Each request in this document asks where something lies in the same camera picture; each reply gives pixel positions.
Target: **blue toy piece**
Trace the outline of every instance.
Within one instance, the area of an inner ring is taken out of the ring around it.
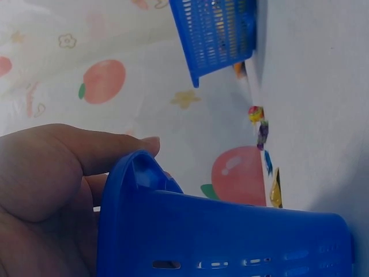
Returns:
[[[256,44],[256,0],[170,0],[195,88],[199,78],[248,59]]]
[[[264,159],[265,159],[266,171],[268,172],[268,176],[270,176],[273,174],[273,165],[272,165],[272,160],[270,158],[269,152],[267,150],[264,151]]]
[[[105,186],[97,276],[351,277],[351,253],[338,215],[188,196],[138,151]]]

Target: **colorful toy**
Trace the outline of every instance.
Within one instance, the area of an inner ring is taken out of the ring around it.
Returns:
[[[265,159],[266,171],[268,172],[268,176],[270,176],[273,174],[273,165],[272,165],[272,160],[270,159],[269,152],[267,150],[264,151],[264,159]]]
[[[110,171],[98,234],[97,277],[352,277],[342,217],[183,194],[145,151]]]
[[[256,124],[256,122],[259,122],[260,120],[264,119],[263,107],[252,106],[248,110],[248,118],[254,125]]]
[[[260,151],[263,151],[269,134],[269,123],[268,121],[261,121],[260,123],[257,147]]]
[[[274,174],[274,181],[272,189],[270,190],[270,202],[272,202],[272,205],[275,208],[283,208],[279,168],[276,169],[276,172]]]

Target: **yellow star print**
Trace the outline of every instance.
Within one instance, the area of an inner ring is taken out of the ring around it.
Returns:
[[[11,39],[13,43],[23,43],[25,35],[21,35],[20,31],[12,34]]]
[[[175,94],[171,100],[171,104],[178,104],[183,110],[190,107],[192,102],[199,102],[201,98],[196,97],[195,92],[191,89],[189,91],[180,91]]]

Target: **hand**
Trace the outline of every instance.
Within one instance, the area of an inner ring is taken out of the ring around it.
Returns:
[[[0,137],[0,276],[95,276],[98,212],[122,156],[159,138],[45,125]]]

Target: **small figurine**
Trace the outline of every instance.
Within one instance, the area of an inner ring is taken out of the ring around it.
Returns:
[[[255,125],[256,122],[264,119],[264,110],[263,107],[252,106],[248,110],[248,118]]]
[[[261,121],[258,133],[258,144],[257,147],[260,151],[264,150],[264,144],[266,143],[266,139],[268,138],[269,133],[269,123],[268,121]]]
[[[269,152],[267,150],[264,151],[264,159],[265,159],[266,171],[268,172],[268,176],[270,176],[273,174],[273,165],[272,165],[272,160],[270,159]]]
[[[276,169],[274,174],[274,181],[272,189],[270,191],[270,202],[275,208],[283,208],[282,205],[282,192],[281,192],[281,182],[279,178],[279,168]]]

